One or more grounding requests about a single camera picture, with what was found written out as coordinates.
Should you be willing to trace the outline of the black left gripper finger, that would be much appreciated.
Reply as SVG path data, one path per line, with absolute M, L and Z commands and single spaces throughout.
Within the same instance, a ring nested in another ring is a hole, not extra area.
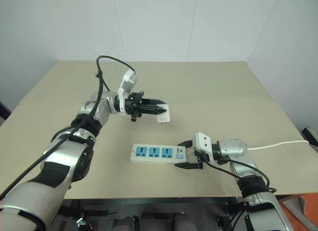
M 158 106 L 159 104 L 166 104 L 166 102 L 159 99 L 146 99 L 142 98 L 142 104 L 144 106 Z
M 158 105 L 141 105 L 141 113 L 143 114 L 159 115 L 166 111 L 165 108 Z

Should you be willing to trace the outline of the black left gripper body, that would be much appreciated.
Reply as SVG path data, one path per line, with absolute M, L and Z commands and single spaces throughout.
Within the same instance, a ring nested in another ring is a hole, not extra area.
M 143 114 L 149 112 L 149 108 L 142 102 L 144 92 L 132 92 L 125 99 L 125 111 L 131 116 L 131 121 L 136 122 Z

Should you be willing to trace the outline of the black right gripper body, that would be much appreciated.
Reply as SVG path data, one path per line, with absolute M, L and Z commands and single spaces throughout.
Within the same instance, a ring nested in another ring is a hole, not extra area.
M 203 151 L 193 149 L 192 151 L 187 152 L 187 159 L 197 164 L 203 164 L 208 161 L 208 154 Z

